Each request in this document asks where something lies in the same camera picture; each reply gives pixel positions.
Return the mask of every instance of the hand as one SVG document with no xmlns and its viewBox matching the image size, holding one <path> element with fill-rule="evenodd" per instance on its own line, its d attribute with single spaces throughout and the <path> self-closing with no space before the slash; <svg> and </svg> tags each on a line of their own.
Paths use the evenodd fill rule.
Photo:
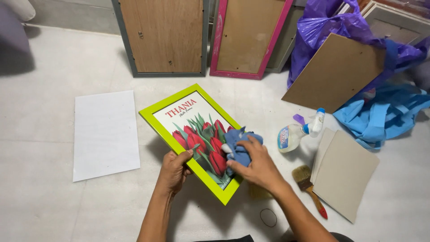
<svg viewBox="0 0 430 242">
<path fill-rule="evenodd" d="M 176 195 L 181 190 L 187 175 L 192 174 L 190 169 L 185 166 L 185 162 L 189 161 L 191 157 L 193 157 L 193 150 L 184 151 L 179 155 L 173 151 L 167 153 L 163 158 L 156 188 Z"/>
<path fill-rule="evenodd" d="M 273 190 L 279 185 L 286 183 L 281 173 L 267 152 L 266 146 L 248 135 L 249 141 L 241 140 L 237 145 L 243 146 L 251 157 L 248 167 L 236 161 L 227 161 L 227 165 L 247 181 L 252 182 L 266 189 L 273 194 Z"/>
</svg>

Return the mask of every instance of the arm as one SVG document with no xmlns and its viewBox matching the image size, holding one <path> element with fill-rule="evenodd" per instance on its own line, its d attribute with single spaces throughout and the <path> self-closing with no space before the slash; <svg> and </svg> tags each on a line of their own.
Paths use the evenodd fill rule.
<svg viewBox="0 0 430 242">
<path fill-rule="evenodd" d="M 273 195 L 298 241 L 336 242 L 337 240 L 308 211 L 284 180 L 270 158 L 267 148 L 254 137 L 248 138 L 249 141 L 239 141 L 237 145 L 245 147 L 248 151 L 251 164 L 245 167 L 236 161 L 227 161 L 227 165 L 249 182 L 263 187 Z"/>
<path fill-rule="evenodd" d="M 163 165 L 149 201 L 137 242 L 166 241 L 173 198 L 181 190 L 187 175 L 191 174 L 191 171 L 184 164 L 192 155 L 193 151 L 190 150 L 182 152 L 178 156 L 170 151 L 164 156 Z"/>
</svg>

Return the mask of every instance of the blue bag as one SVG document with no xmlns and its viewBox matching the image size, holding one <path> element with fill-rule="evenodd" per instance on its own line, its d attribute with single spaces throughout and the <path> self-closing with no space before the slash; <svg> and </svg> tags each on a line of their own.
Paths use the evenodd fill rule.
<svg viewBox="0 0 430 242">
<path fill-rule="evenodd" d="M 297 21 L 296 42 L 291 55 L 291 67 L 287 86 L 293 82 L 308 64 L 330 33 L 339 34 L 364 44 L 387 48 L 384 71 L 360 92 L 366 92 L 383 84 L 394 73 L 417 65 L 427 56 L 430 38 L 415 46 L 396 44 L 390 40 L 375 38 L 369 25 L 361 16 L 356 0 L 343 0 L 353 9 L 352 13 L 331 16 L 336 0 L 308 0 L 303 16 Z"/>
<path fill-rule="evenodd" d="M 386 139 L 394 138 L 415 126 L 416 114 L 430 106 L 430 95 L 409 84 L 384 84 L 368 103 L 359 96 L 351 98 L 333 115 L 357 137 L 366 149 L 380 149 Z"/>
</svg>

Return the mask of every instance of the spray bottle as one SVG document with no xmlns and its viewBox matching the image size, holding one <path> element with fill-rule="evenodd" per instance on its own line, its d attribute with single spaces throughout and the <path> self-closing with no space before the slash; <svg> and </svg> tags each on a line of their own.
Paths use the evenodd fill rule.
<svg viewBox="0 0 430 242">
<path fill-rule="evenodd" d="M 312 138 L 318 136 L 323 129 L 324 116 L 326 112 L 324 109 L 319 108 L 316 111 L 315 118 L 312 122 L 305 125 L 290 124 L 281 129 L 278 134 L 278 148 L 282 153 L 294 150 L 300 144 L 300 141 L 306 135 Z"/>
</svg>

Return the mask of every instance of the lime green picture frame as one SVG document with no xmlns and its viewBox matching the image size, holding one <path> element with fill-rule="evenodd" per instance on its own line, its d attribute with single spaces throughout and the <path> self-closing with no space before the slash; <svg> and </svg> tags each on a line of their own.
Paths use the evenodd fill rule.
<svg viewBox="0 0 430 242">
<path fill-rule="evenodd" d="M 176 153 L 179 154 L 185 149 L 174 139 L 172 134 L 155 118 L 154 113 L 169 106 L 170 104 L 194 93 L 198 92 L 203 99 L 205 99 L 233 128 L 240 129 L 241 126 L 228 115 L 220 105 L 218 105 L 198 84 L 194 84 L 184 90 L 173 94 L 141 111 L 139 114 L 142 118 L 154 129 L 154 131 L 161 136 L 166 144 Z M 193 158 L 187 162 L 187 166 L 193 173 L 211 190 L 211 192 L 226 205 L 231 199 L 233 194 L 239 188 L 243 178 L 239 175 L 234 175 L 230 183 L 224 190 L 206 173 L 206 171 L 197 163 Z"/>
</svg>

